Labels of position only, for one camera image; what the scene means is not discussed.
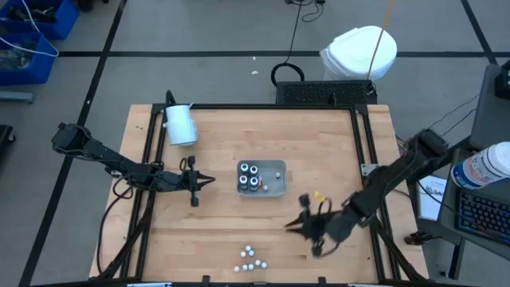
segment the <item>yellow object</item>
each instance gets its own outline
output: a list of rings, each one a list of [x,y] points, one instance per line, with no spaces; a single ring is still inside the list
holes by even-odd
[[[326,198],[324,196],[322,196],[319,191],[314,191],[313,192],[313,196],[316,198],[316,199],[319,199],[319,201],[323,202],[324,200],[326,200]]]

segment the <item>white container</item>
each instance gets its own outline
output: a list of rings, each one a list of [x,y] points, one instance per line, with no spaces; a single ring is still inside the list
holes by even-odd
[[[459,187],[478,189],[510,178],[510,142],[494,144],[452,168]]]
[[[190,105],[167,108],[167,132],[171,145],[190,146],[198,140],[197,125],[191,117]]]
[[[324,80],[366,80],[380,33],[381,28],[366,26],[354,28],[336,37],[326,49],[320,51],[325,69]],[[383,77],[396,57],[397,43],[384,31],[372,65],[370,79],[375,81]]]

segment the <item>black floor line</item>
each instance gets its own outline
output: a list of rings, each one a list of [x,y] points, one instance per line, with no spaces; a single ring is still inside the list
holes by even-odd
[[[78,117],[77,121],[78,124],[84,125],[85,121],[87,120],[88,112],[90,110],[90,106],[92,105],[94,96],[96,95],[97,86],[100,82],[101,75],[103,74],[104,64],[106,63],[108,53],[110,51],[110,48],[112,47],[113,39],[115,37],[117,28],[119,27],[120,19],[124,11],[126,1],[127,0],[122,0],[119,3],[119,7],[117,9],[116,15],[113,19],[112,26],[110,28],[110,32],[108,33],[108,38],[104,44],[103,51],[101,52],[99,63],[97,64],[97,68],[96,71],[94,72],[94,76],[92,77],[92,81],[90,83],[87,96],[85,97],[84,105]],[[32,250],[30,251],[29,258],[25,264],[25,268],[23,269],[23,274],[19,281],[19,286],[23,287],[30,286],[30,282],[32,281],[33,274],[35,272],[35,269],[37,268],[39,257],[41,256],[42,249],[44,247],[46,238],[49,233],[49,228],[51,227],[53,217],[55,215],[55,212],[57,211],[57,206],[60,201],[62,191],[64,190],[65,182],[69,175],[69,170],[71,169],[72,163],[73,163],[72,158],[65,157],[61,170],[58,173],[57,181],[55,182],[55,186],[49,199],[48,206],[46,207],[42,223],[39,226],[39,230],[37,232],[35,241],[32,245]]]
[[[491,52],[494,57],[510,57],[510,52]],[[287,57],[288,51],[111,51],[108,57]],[[319,51],[293,51],[292,57],[318,57]],[[64,51],[60,57],[102,57],[102,52]],[[444,51],[444,52],[397,52],[397,57],[412,58],[479,58],[487,53]]]
[[[496,58],[494,57],[494,53],[491,50],[491,47],[488,45],[487,39],[485,39],[484,32],[481,30],[480,24],[478,23],[477,18],[469,5],[468,0],[461,0],[462,6],[464,7],[465,13],[468,16],[469,21],[471,22],[471,26],[475,30],[475,34],[478,37],[478,41],[482,49],[485,52],[485,56],[488,58],[489,63],[497,64]]]

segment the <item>concrete floor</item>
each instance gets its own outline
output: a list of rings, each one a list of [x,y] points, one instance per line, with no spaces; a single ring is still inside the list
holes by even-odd
[[[34,104],[0,103],[0,123],[18,135],[0,166],[0,277],[17,285],[52,194],[63,157],[51,151],[60,122],[76,122],[88,92],[94,95],[86,126],[118,149],[131,104],[162,102],[171,89],[178,102],[273,103],[269,75],[284,57],[109,57],[97,90],[90,89],[120,0],[96,2],[82,14],[69,38],[55,42],[63,53],[45,85],[1,87],[33,92]],[[388,1],[329,0],[315,22],[300,22],[295,50],[319,51],[332,38],[359,26],[382,25]],[[469,0],[493,52],[510,51],[508,0]],[[303,12],[313,11],[313,6]],[[285,51],[297,6],[283,0],[127,0],[111,51]],[[480,91],[487,57],[442,57],[428,52],[484,52],[460,0],[397,0],[388,27],[399,57],[377,82],[379,103],[390,105],[397,134],[412,136]],[[90,54],[77,56],[76,51]],[[497,58],[503,64],[506,58]],[[293,57],[307,80],[321,80],[319,57]],[[282,71],[279,81],[296,81]],[[476,101],[436,126],[445,131]],[[470,133],[473,117],[446,139],[455,144]],[[73,162],[32,284],[84,280],[95,249],[111,179],[97,163]],[[468,244],[461,279],[439,274],[449,266],[453,246],[442,240],[424,246],[430,276],[440,282],[499,286],[510,281],[510,262]]]

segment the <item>small bottle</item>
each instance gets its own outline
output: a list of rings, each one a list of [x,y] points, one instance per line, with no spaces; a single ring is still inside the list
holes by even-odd
[[[249,189],[252,192],[258,190],[258,179],[256,177],[252,177],[251,179],[249,179]]]
[[[251,176],[256,176],[258,174],[258,167],[252,166],[249,168],[249,174]]]
[[[457,164],[452,181],[470,190],[510,178],[510,142],[494,144]]]
[[[247,164],[247,163],[243,163],[243,164],[241,165],[240,169],[241,169],[241,173],[242,173],[243,175],[247,175],[247,174],[248,174],[248,170],[249,170],[249,166],[248,166],[248,164]]]
[[[245,191],[248,189],[248,177],[246,175],[241,175],[239,177],[239,187]]]

